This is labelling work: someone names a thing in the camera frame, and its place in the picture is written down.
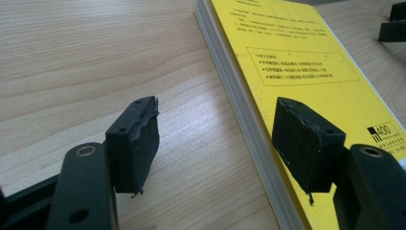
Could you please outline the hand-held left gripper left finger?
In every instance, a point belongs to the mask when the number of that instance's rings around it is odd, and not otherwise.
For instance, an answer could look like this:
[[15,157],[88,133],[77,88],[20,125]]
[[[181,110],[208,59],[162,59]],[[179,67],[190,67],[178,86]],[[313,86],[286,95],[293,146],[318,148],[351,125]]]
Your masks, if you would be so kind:
[[159,148],[158,100],[148,96],[132,102],[105,132],[110,176],[116,193],[142,194]]

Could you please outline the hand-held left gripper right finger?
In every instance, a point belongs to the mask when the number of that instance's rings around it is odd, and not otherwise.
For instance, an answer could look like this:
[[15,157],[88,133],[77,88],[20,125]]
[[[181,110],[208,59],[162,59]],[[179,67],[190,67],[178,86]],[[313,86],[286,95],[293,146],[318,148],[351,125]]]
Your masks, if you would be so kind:
[[272,144],[302,190],[328,193],[341,177],[346,133],[305,103],[278,97]]

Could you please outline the yellow book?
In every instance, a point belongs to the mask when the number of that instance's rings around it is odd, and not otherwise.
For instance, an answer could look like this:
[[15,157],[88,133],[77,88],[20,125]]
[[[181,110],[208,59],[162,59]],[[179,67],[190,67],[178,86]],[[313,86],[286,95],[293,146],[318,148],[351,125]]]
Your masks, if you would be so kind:
[[[198,0],[195,15],[279,226],[406,230],[406,130],[311,6]],[[278,97],[346,133],[341,177],[314,204],[272,144]]]

